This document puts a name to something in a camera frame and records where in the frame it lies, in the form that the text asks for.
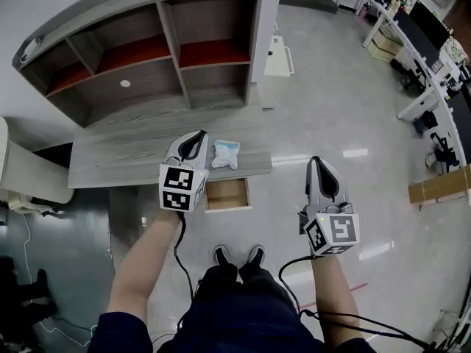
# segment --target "black chair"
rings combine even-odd
[[[406,74],[408,78],[410,79],[410,82],[404,86],[405,90],[408,90],[411,85],[415,85],[417,87],[417,90],[419,91],[420,94],[425,92],[425,89],[427,88],[427,75],[425,74],[424,70],[420,66],[420,64],[417,62],[417,60],[414,59],[414,63],[417,66],[417,69],[412,71],[412,69],[409,69]]]

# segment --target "black cable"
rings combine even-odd
[[[155,341],[157,341],[158,339],[163,338],[164,336],[168,336],[168,335],[176,335],[176,334],[175,333],[166,333],[165,335],[159,336],[154,341],[152,341],[152,345],[154,345]]]
[[[180,232],[180,236],[178,237],[177,244],[175,244],[175,247],[174,247],[174,256],[175,256],[175,259],[177,260],[178,265],[181,267],[181,269],[186,274],[186,278],[188,279],[188,284],[190,285],[191,301],[193,301],[193,297],[194,297],[194,295],[193,295],[193,285],[191,284],[190,274],[188,273],[186,268],[183,266],[182,262],[180,262],[180,259],[178,257],[178,253],[177,253],[178,246],[182,242],[183,235],[185,234],[185,231],[186,231],[186,220],[185,220],[185,216],[183,215],[183,212],[177,212],[177,214],[178,214],[178,217],[180,217],[180,220],[182,221],[182,231]]]
[[[68,321],[67,319],[64,319],[64,318],[56,318],[55,316],[52,316],[52,318],[53,318],[54,320],[56,320],[56,321],[63,321],[64,323],[67,323],[69,326],[73,326],[73,327],[78,328],[78,329],[83,329],[84,331],[87,331],[87,332],[93,332],[90,328],[77,326],[76,324],[71,323],[71,322]]]
[[[297,300],[297,297],[294,295],[293,291],[291,288],[286,284],[285,280],[282,278],[283,271],[286,269],[286,267],[289,267],[291,264],[295,264],[298,262],[302,262],[304,260],[312,260],[315,259],[314,255],[309,255],[309,256],[303,256],[303,257],[298,257],[297,259],[294,259],[290,262],[287,262],[283,267],[280,268],[280,271],[278,272],[278,279],[281,281],[283,285],[285,285],[286,290],[291,294],[293,297],[294,301],[296,302],[296,308],[297,308],[297,313],[301,314],[301,306],[300,302]]]
[[[349,328],[349,329],[354,329],[354,330],[359,331],[359,332],[372,333],[374,335],[380,335],[380,336],[386,336],[386,337],[389,337],[389,338],[398,338],[398,339],[401,339],[401,340],[410,341],[411,343],[415,343],[416,345],[418,345],[421,348],[425,349],[426,352],[431,352],[431,351],[438,352],[436,350],[436,348],[434,348],[433,344],[428,344],[424,341],[421,341],[419,339],[414,338],[413,336],[409,335],[408,333],[406,333],[406,332],[404,332],[404,331],[402,331],[398,328],[389,326],[388,324],[380,323],[379,321],[374,321],[372,319],[365,318],[363,316],[354,315],[354,314],[330,313],[330,312],[323,312],[323,311],[321,311],[321,312],[317,311],[317,312],[313,313],[310,310],[306,310],[306,309],[301,310],[300,309],[301,308],[300,307],[300,302],[298,301],[296,295],[290,289],[288,284],[286,284],[285,280],[283,280],[282,274],[283,274],[283,271],[288,266],[290,266],[291,264],[302,262],[304,260],[312,260],[312,259],[316,259],[316,257],[314,255],[309,255],[309,256],[299,257],[297,259],[291,260],[290,262],[287,262],[283,267],[281,267],[280,271],[278,272],[278,279],[281,281],[281,283],[283,283],[286,290],[291,294],[294,301],[296,302],[296,306],[297,306],[297,310],[298,310],[298,314],[299,314],[300,318],[301,318],[303,313],[306,314],[307,316],[312,316],[313,318],[317,319],[318,321],[321,321],[321,315],[336,315],[336,316],[348,316],[348,317],[352,317],[352,318],[358,318],[358,319],[368,321],[368,322],[373,323],[373,324],[377,324],[378,326],[382,326],[382,327],[391,329],[391,330],[393,330],[395,332],[398,332],[398,333],[388,333],[388,332],[376,331],[374,329],[367,329],[367,328],[362,328],[362,327],[350,326],[349,324],[339,323],[337,321],[332,321],[332,320],[326,319],[326,318],[323,318],[322,321],[330,323],[330,324],[335,324],[336,326]]]

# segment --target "white plastic bag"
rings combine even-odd
[[[214,143],[216,148],[216,158],[211,165],[214,168],[222,168],[229,165],[231,169],[237,169],[237,153],[241,148],[241,143],[233,141],[216,140]]]

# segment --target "cable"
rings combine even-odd
[[[298,263],[298,262],[302,262],[304,260],[312,260],[312,259],[315,259],[314,255],[308,255],[308,256],[303,256],[303,257],[299,257],[297,259],[294,259],[290,262],[287,262],[283,267],[280,268],[280,271],[278,272],[278,279],[281,281],[281,283],[283,285],[285,285],[285,288],[286,290],[291,294],[291,296],[293,297],[294,301],[296,302],[296,308],[297,308],[297,313],[298,314],[301,314],[301,306],[300,306],[300,302],[297,300],[297,297],[294,295],[293,291],[291,290],[291,288],[288,286],[288,284],[286,284],[285,280],[282,278],[282,275],[283,275],[283,271],[289,267],[291,264],[295,264],[295,263]]]
[[[280,271],[278,272],[278,279],[283,283],[286,290],[291,294],[294,301],[296,302],[296,306],[297,306],[297,310],[298,310],[298,314],[299,314],[300,318],[302,317],[303,313],[306,314],[307,316],[311,316],[311,317],[317,319],[318,321],[321,321],[322,315],[336,315],[336,316],[348,316],[348,317],[351,317],[351,318],[358,318],[358,319],[361,319],[363,321],[368,321],[369,323],[373,323],[373,324],[376,324],[378,326],[382,326],[382,327],[391,329],[391,330],[393,330],[395,332],[398,332],[398,333],[388,333],[388,332],[383,332],[383,331],[376,331],[374,329],[367,329],[367,328],[362,328],[362,327],[350,326],[349,324],[339,323],[337,321],[332,321],[332,320],[326,319],[326,318],[323,318],[322,321],[330,323],[330,324],[335,324],[336,326],[349,328],[349,329],[354,329],[354,330],[360,331],[360,332],[372,333],[372,334],[375,334],[375,335],[386,336],[386,337],[389,337],[389,338],[398,338],[398,339],[401,339],[401,340],[410,341],[411,343],[415,343],[416,345],[418,345],[421,348],[425,349],[426,352],[429,352],[430,350],[432,350],[432,351],[435,350],[433,343],[428,344],[424,341],[421,341],[419,339],[414,338],[413,336],[409,335],[407,332],[402,331],[401,329],[389,326],[388,324],[384,324],[384,323],[381,323],[379,321],[374,321],[372,319],[365,318],[363,316],[354,315],[354,314],[330,313],[330,312],[324,312],[324,311],[321,311],[321,312],[317,311],[317,312],[313,313],[310,310],[306,310],[306,309],[301,310],[300,309],[300,302],[298,301],[296,295],[290,289],[288,284],[286,284],[285,280],[283,280],[282,275],[283,275],[283,271],[288,266],[290,266],[291,264],[302,262],[304,260],[313,260],[313,259],[316,259],[316,257],[314,255],[299,257],[298,259],[294,259],[294,260],[291,260],[291,261],[287,262],[283,267],[281,267]]]
[[[177,260],[178,265],[181,267],[181,269],[186,274],[186,278],[188,279],[188,285],[190,286],[191,301],[193,301],[194,294],[193,294],[193,285],[191,284],[190,274],[188,273],[186,268],[183,266],[182,262],[180,262],[180,258],[178,257],[178,253],[177,253],[178,246],[182,242],[183,235],[185,234],[185,231],[186,231],[186,220],[185,220],[185,216],[183,215],[183,212],[177,212],[177,214],[178,214],[178,217],[180,217],[180,220],[182,221],[182,231],[181,231],[180,236],[178,237],[177,243],[175,244],[175,247],[174,247],[174,256],[175,256],[175,259]]]
[[[159,336],[154,341],[152,341],[152,345],[154,345],[155,341],[157,341],[158,339],[163,338],[164,336],[169,336],[169,335],[176,335],[176,333],[166,333],[165,335]]]
[[[27,241],[24,242],[24,244],[23,244],[23,247],[24,247],[24,262],[25,262],[25,264],[26,264],[26,269],[27,269],[28,275],[29,275],[29,283],[32,284],[31,271],[29,270],[29,265],[28,265],[28,256],[26,255],[26,244],[31,241],[31,229],[29,228],[29,223],[28,223],[28,220],[26,219],[26,216],[25,216],[25,215],[23,215],[23,218],[24,218],[24,222],[26,223],[26,227],[28,228],[28,235],[29,235]],[[89,332],[91,333],[91,337],[93,337],[93,328],[96,327],[96,324],[93,325],[90,329],[87,329],[87,328],[79,327],[79,326],[77,326],[77,325],[75,325],[75,324],[72,324],[72,323],[70,323],[69,321],[67,321],[67,320],[65,320],[65,319],[63,319],[63,318],[61,318],[61,319],[57,318],[57,320],[63,320],[64,322],[66,322],[67,324],[70,324],[70,325],[73,326],[73,327],[80,328],[80,329],[85,329],[85,330],[89,331]],[[87,345],[90,343],[90,340],[87,341],[85,344],[79,343],[77,340],[74,340],[74,339],[71,338],[69,335],[67,335],[66,333],[64,333],[63,331],[61,331],[60,329],[58,329],[58,328],[56,328],[56,327],[54,327],[53,329],[47,329],[47,328],[44,326],[44,324],[43,324],[42,321],[40,321],[39,324],[40,324],[47,332],[49,332],[49,333],[53,333],[54,331],[58,331],[58,332],[62,333],[64,336],[66,336],[69,340],[75,342],[75,344],[77,344],[77,345],[80,345],[80,346],[84,346],[84,347],[85,347],[85,346],[87,346]]]

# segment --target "shirt sleeve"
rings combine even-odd
[[[128,313],[105,313],[91,338],[88,353],[152,353],[145,323]]]
[[[335,353],[375,353],[364,338],[353,338],[345,341],[334,350]]]

